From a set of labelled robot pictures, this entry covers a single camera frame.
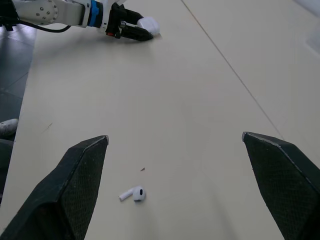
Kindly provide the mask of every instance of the white earbud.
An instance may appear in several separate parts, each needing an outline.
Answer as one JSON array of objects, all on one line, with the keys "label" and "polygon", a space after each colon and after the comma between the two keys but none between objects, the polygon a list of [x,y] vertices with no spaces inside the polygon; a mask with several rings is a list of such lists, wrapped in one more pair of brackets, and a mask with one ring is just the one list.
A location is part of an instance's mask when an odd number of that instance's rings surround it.
[{"label": "white earbud", "polygon": [[142,202],[146,198],[146,191],[143,189],[142,186],[136,186],[122,193],[119,196],[119,199],[122,202],[123,200],[127,199],[131,195],[133,195],[133,200],[135,202]]},{"label": "white earbud", "polygon": [[137,186],[133,190],[133,201],[142,202],[146,198],[146,191],[142,186]]}]

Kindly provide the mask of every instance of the tabletop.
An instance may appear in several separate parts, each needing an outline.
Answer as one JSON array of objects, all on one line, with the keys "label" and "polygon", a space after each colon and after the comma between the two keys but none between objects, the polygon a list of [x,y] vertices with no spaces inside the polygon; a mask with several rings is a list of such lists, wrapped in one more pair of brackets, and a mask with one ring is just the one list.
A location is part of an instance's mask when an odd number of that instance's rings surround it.
[{"label": "tabletop", "polygon": [[[282,239],[242,132],[281,136],[183,2],[125,6],[154,17],[160,36],[38,31],[0,229],[68,148],[108,135],[86,239]],[[143,204],[120,202],[136,185]]]}]

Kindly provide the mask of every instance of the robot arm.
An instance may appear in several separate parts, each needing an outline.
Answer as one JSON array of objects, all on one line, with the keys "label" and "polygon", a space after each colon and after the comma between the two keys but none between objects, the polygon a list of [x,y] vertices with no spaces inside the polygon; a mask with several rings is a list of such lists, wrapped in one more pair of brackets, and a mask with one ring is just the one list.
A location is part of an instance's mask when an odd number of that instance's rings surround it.
[{"label": "robot arm", "polygon": [[152,17],[125,9],[126,0],[5,0],[0,4],[0,24],[26,24],[38,29],[53,23],[95,27],[115,38],[147,41],[159,33]]}]

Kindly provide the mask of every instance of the blue ring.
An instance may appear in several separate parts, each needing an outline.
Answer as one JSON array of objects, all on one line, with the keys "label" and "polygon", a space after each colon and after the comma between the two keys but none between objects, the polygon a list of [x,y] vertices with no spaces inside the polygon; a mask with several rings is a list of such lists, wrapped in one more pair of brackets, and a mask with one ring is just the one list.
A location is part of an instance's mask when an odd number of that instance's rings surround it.
[{"label": "blue ring", "polygon": [[91,0],[91,19],[88,24],[89,27],[93,27],[96,22],[96,16],[99,14],[99,8],[97,8],[97,2],[95,0]]}]

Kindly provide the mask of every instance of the black cable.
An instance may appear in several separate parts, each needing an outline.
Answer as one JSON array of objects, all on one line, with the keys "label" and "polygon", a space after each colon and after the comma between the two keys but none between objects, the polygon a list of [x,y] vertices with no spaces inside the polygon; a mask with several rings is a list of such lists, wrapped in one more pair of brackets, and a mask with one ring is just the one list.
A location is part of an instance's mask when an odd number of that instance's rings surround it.
[{"label": "black cable", "polygon": [[18,24],[23,24],[23,25],[26,25],[26,26],[29,26],[29,27],[32,27],[32,28],[35,28],[35,29],[39,29],[39,30],[42,30],[42,31],[45,31],[45,32],[49,32],[49,33],[63,33],[65,31],[67,31],[69,28],[71,28],[71,26],[68,25],[65,28],[55,30],[55,29],[49,29],[49,28],[46,28],[46,27],[38,26],[38,25],[32,24],[30,22],[22,21],[22,20],[16,20],[16,22]]},{"label": "black cable", "polygon": [[63,33],[65,31],[67,31],[69,28],[71,28],[71,26],[68,25],[65,28],[55,30],[55,29],[49,29],[49,28],[46,28],[46,27],[38,26],[38,25],[35,25],[33,23],[30,23],[30,22],[27,22],[27,21],[22,21],[22,20],[19,20],[19,19],[14,19],[14,18],[9,18],[9,17],[4,17],[3,19],[7,20],[7,22],[10,23],[10,24],[23,24],[23,25],[26,25],[26,26],[29,26],[29,27],[32,27],[32,28],[35,28],[35,29],[39,29],[39,30],[42,30],[42,31],[45,31],[45,32],[49,32],[49,33]]}]

